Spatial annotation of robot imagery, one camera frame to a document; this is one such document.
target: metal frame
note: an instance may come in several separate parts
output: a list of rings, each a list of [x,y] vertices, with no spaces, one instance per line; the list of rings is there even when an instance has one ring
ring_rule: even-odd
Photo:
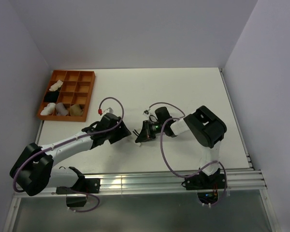
[[[187,175],[192,172],[179,173],[182,175]],[[181,186],[183,179],[174,176],[170,172],[103,175],[86,174],[85,177],[101,179],[100,192],[96,194],[97,196],[212,191],[211,189],[186,191],[186,189]],[[266,189],[261,171],[227,171],[227,180],[229,191]],[[65,195],[56,194],[56,188],[46,188],[41,193],[33,197],[62,196]],[[68,194],[68,196],[82,196],[82,194]],[[30,196],[24,192],[17,193],[14,197],[27,198]]]
[[[34,141],[36,144],[39,144],[39,140],[40,140],[40,136],[41,136],[41,133],[42,133],[43,125],[44,125],[44,120],[40,122],[38,133],[37,133],[37,137],[35,138],[35,141]]]
[[[277,220],[274,208],[272,206],[272,203],[270,201],[267,190],[266,189],[260,190],[260,194],[262,197],[265,212],[266,212],[268,220],[270,222],[272,231],[273,232],[281,232],[281,228],[280,228],[280,225],[278,223],[278,220]]]
[[[13,198],[8,216],[5,221],[3,232],[12,232],[16,221],[16,216],[20,206],[21,198]]]

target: black object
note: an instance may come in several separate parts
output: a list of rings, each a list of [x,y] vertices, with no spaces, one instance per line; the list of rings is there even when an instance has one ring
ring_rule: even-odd
[[[99,178],[85,178],[85,176],[76,168],[69,167],[78,176],[78,180],[71,187],[57,187],[56,194],[73,194],[74,191],[85,192],[85,193],[99,193],[100,190],[100,179]],[[83,207],[87,202],[87,196],[82,197],[67,197],[66,204],[68,207]]]
[[[165,106],[155,110],[155,114],[157,116],[157,122],[151,122],[148,120],[143,121],[142,130],[135,140],[136,143],[154,140],[156,138],[156,134],[161,133],[161,128],[164,122],[171,118],[170,113]],[[164,128],[164,133],[169,137],[175,137],[170,127],[172,123],[174,123],[174,120],[167,122]]]
[[[182,186],[186,188],[186,190],[201,190],[201,189],[224,189],[225,182],[224,174],[220,173],[220,168],[218,170],[208,176],[204,172],[200,172],[200,174],[195,175],[190,178],[185,178],[185,181],[182,182]],[[199,192],[198,197],[200,201],[204,204],[213,204],[218,200],[218,192]]]
[[[224,174],[221,174],[220,168],[218,168],[218,170],[210,176],[206,175],[204,172],[200,172],[198,175],[185,178],[185,181],[182,182],[182,186],[185,187],[186,190],[213,189],[214,187],[217,189],[224,189],[224,178]]]
[[[10,171],[10,177],[14,178],[18,168],[31,156],[41,151],[35,143],[29,144],[19,156]],[[17,183],[29,196],[34,196],[41,192],[48,184],[50,173],[53,168],[53,157],[42,153],[28,163],[19,173]]]
[[[59,97],[59,91],[47,92],[44,97],[44,102],[54,102],[56,103]]]
[[[187,115],[184,121],[198,142],[205,147],[213,148],[227,132],[226,124],[204,105],[195,113]]]
[[[111,113],[106,113],[100,122],[94,122],[89,127],[83,128],[82,132],[93,133],[97,131],[103,131],[106,129],[110,129],[114,127],[119,121],[121,117],[117,117]],[[130,136],[131,132],[126,127],[125,123],[122,121],[119,126],[117,126],[114,130],[109,132],[91,135],[91,139],[93,140],[91,149],[104,144],[105,140],[108,140],[110,144],[113,144],[127,136]]]

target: glass panel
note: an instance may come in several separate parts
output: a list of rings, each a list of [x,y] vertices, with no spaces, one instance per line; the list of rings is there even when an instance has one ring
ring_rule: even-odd
[[[219,205],[199,205],[196,193],[102,196],[89,213],[67,210],[65,198],[24,198],[14,232],[267,232],[259,191],[235,191]]]

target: white toy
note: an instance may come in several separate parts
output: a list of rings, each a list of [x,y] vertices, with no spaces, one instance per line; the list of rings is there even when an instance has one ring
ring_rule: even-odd
[[[50,87],[49,91],[56,91],[57,89],[59,89],[62,86],[62,84],[63,84],[63,81],[58,80],[56,83],[54,83]]]
[[[49,103],[44,109],[41,111],[40,115],[51,115],[55,110],[55,103]]]

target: orange tray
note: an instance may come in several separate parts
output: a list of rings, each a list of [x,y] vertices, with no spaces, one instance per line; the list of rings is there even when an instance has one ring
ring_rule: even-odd
[[[44,101],[40,105],[37,116],[41,120],[52,121],[74,121],[85,122],[89,109],[91,93],[95,82],[96,75],[92,71],[66,71],[66,70],[54,70],[52,77],[48,83],[44,96],[49,91],[49,88],[58,80],[63,81],[60,88],[59,97],[57,103],[62,102],[65,108],[70,112],[70,107],[74,104],[79,104],[84,110],[82,116],[71,116],[70,113],[67,116],[57,116],[56,109],[52,115],[40,115],[41,111],[46,107],[49,102]]]

